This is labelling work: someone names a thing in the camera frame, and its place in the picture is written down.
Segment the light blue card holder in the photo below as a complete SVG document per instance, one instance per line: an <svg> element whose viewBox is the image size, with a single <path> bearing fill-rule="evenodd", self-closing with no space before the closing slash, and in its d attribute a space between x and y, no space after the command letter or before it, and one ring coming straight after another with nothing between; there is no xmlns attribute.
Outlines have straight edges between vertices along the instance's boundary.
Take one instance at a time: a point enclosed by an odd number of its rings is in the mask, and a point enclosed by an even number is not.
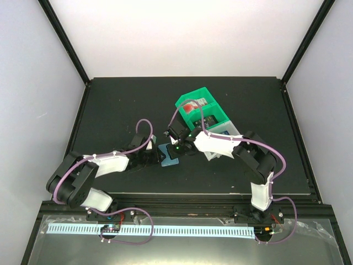
<svg viewBox="0 0 353 265"><path fill-rule="evenodd" d="M175 159L171 158L171 156L167 150L167 144L159 145L158 148L162 152L162 154L164 155L164 159L161 160L162 167L173 166L173 165L177 165L179 163L178 158L175 158Z"/></svg>

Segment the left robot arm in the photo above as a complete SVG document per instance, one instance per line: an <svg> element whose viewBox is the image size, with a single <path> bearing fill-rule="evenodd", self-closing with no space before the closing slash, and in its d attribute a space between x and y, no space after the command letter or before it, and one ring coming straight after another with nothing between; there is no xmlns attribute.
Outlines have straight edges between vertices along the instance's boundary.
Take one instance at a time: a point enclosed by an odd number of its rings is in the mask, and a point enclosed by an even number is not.
<svg viewBox="0 0 353 265"><path fill-rule="evenodd" d="M156 165L165 154L156 145L155 136L136 134L124 149L101 155L80 155L70 152L46 183L46 190L57 204L70 208L93 208L105 220L117 217L119 208L113 198L93 187L94 181L111 173Z"/></svg>

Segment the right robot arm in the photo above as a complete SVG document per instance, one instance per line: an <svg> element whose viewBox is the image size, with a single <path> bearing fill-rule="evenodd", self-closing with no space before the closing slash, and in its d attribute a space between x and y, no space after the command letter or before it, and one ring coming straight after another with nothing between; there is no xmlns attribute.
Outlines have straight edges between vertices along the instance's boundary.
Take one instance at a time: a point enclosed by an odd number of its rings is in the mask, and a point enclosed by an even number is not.
<svg viewBox="0 0 353 265"><path fill-rule="evenodd" d="M181 124L168 126L164 135L170 138L167 151L172 159L202 152L238 160L243 174L250 181L252 219L264 222L270 217L271 179L274 176L276 158L258 137L253 139L253 134L215 134L203 128L190 130Z"/></svg>

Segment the red and white cards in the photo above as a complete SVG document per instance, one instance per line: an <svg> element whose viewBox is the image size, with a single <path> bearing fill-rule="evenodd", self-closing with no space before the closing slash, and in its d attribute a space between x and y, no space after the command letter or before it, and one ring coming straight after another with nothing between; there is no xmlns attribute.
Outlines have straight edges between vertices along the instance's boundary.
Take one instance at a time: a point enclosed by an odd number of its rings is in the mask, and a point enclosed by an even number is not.
<svg viewBox="0 0 353 265"><path fill-rule="evenodd" d="M190 102L187 102L183 105L183 110L189 114L191 113L192 111L196 110L199 108L199 106L203 107L205 105L208 105L208 102L205 98L199 98L199 99L196 99L194 102L193 101L190 101Z"/></svg>

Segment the green plastic bin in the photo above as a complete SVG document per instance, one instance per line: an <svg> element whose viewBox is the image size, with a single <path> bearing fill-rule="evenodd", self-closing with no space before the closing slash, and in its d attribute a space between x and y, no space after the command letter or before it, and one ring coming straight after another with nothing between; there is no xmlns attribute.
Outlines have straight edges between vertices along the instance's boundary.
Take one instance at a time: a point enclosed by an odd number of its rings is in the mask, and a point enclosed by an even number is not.
<svg viewBox="0 0 353 265"><path fill-rule="evenodd" d="M195 129L193 122L201 119L201 112L200 112L200 109L198 108L198 109L192 111L191 113L187 114L183 110L183 105L187 102L190 102L190 101L194 102L196 99L199 99L199 98L205 98L208 102L208 105L201 107L201 110L202 110L204 117L209 116L209 115L214 115L218 121L218 123L216 125L214 125L210 128L215 128L216 126L229 121L229 117L225 114L225 112L223 111L221 106L217 103L217 101L215 100L213 95L210 93L210 91L206 87L202 87L202 88L196 89L194 91L191 91L189 93L183 94L175 102L175 106L177 108L179 108L179 114L181 115L183 120L186 122L186 124L190 130Z"/></svg>

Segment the clear plastic sheet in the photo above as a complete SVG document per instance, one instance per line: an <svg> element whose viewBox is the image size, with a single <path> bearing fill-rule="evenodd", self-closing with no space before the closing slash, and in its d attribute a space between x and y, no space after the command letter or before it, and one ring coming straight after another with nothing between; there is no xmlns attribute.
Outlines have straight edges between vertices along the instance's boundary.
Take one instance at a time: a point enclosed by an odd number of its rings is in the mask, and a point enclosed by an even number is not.
<svg viewBox="0 0 353 265"><path fill-rule="evenodd" d="M47 234L47 227L52 223L100 224L77 216L45 217L25 264L346 263L327 219L287 219L283 225L271 229L268 244L259 244L255 239L224 237ZM125 225L249 227L236 225L231 219L199 218L137 218Z"/></svg>

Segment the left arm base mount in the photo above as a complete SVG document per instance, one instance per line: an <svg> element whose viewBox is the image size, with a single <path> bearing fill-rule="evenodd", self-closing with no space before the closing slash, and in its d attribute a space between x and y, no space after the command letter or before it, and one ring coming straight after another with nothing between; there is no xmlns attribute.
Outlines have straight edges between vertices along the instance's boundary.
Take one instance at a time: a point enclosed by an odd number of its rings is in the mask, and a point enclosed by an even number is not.
<svg viewBox="0 0 353 265"><path fill-rule="evenodd" d="M134 217L137 215L137 210L125 210L121 213L114 214L112 213L122 210L125 208L134 208L135 205L130 204L130 203L117 203L117 204L111 204L110 208L105 212L105 214L109 214L108 216L105 215L100 215L94 211L90 211L90 214L87 214L86 220L87 221L97 221L98 223L108 223L108 222L132 222Z"/></svg>

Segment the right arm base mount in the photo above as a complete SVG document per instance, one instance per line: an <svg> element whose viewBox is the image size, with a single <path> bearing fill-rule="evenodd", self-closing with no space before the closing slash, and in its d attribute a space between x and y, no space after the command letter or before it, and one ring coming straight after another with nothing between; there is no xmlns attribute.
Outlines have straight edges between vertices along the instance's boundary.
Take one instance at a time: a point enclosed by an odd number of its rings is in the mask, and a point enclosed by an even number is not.
<svg viewBox="0 0 353 265"><path fill-rule="evenodd" d="M265 211L261 211L252 205L237 204L233 207L233 212L230 217L232 217L235 222L246 224L271 225L284 223L281 207L272 204Z"/></svg>

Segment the black aluminium frame rail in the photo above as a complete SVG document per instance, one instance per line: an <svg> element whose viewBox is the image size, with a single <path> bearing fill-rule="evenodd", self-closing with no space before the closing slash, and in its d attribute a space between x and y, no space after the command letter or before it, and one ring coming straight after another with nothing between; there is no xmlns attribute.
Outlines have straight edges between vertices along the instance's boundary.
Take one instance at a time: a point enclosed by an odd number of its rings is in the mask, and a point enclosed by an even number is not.
<svg viewBox="0 0 353 265"><path fill-rule="evenodd" d="M134 208L125 210L143 209L151 216L167 217L230 217L233 207L237 204L251 205L248 197L232 200L159 200L159 199L136 199L136 198L115 198L112 204L130 203ZM280 206L283 218L293 218L297 213L299 219L333 219L334 210L331 205L320 204L317 200L303 199L301 196L293 196L279 202L272 202L272 205Z"/></svg>

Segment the left rear frame post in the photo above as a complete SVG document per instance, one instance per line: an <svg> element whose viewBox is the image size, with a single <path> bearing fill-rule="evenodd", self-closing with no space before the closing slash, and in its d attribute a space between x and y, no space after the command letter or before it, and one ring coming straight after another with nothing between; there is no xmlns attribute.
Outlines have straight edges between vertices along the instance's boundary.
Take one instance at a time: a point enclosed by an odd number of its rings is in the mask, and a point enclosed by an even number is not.
<svg viewBox="0 0 353 265"><path fill-rule="evenodd" d="M77 73L79 74L81 80L85 85L90 82L90 79L73 47L70 42L69 37L67 36L52 4L49 0L38 0L39 5L41 6L42 10L44 11L47 19L49 20L53 30L55 31L56 35L58 36L62 46L64 47L67 55L69 56L71 62L73 63Z"/></svg>

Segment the frame post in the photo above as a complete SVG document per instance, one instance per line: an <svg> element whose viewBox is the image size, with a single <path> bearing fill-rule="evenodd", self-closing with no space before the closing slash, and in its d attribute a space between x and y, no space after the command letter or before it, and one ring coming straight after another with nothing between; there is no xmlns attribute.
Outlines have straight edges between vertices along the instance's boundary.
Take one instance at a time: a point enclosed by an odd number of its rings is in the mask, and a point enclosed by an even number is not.
<svg viewBox="0 0 353 265"><path fill-rule="evenodd" d="M39 5L41 6L42 10L44 11L47 19L49 20L53 30L55 31L56 35L58 36L62 46L64 47L67 55L69 56L71 62L73 63L77 73L79 74L81 80L85 85L90 82L90 79L73 47L70 42L69 37L67 36L52 4L49 0L38 0Z"/></svg>
<svg viewBox="0 0 353 265"><path fill-rule="evenodd" d="M312 20L308 30L306 31L298 49L296 50L288 68L286 69L281 79L281 83L283 85L288 84L290 78L294 74L297 66L299 65L301 59L303 58L304 54L309 48L311 42L313 41L316 33L320 29L321 25L323 24L325 18L327 17L334 3L335 3L335 0L324 0L322 2L320 8L318 9L314 19Z"/></svg>

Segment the right rear frame post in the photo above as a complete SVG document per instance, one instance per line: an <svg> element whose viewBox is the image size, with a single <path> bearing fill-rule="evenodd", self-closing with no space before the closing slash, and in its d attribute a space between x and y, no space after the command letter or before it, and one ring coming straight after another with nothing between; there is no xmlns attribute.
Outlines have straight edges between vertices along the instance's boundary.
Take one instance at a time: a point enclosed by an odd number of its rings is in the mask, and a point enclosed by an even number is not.
<svg viewBox="0 0 353 265"><path fill-rule="evenodd" d="M322 2L320 8L318 9L314 19L312 20L308 30L306 31L298 49L296 50L288 68L286 69L281 79L281 83L283 85L288 84L290 78L294 74L297 66L299 65L301 59L303 58L304 54L309 48L311 42L313 41L316 33L320 29L321 25L323 24L325 18L327 17L334 3L335 3L335 0L324 0Z"/></svg>

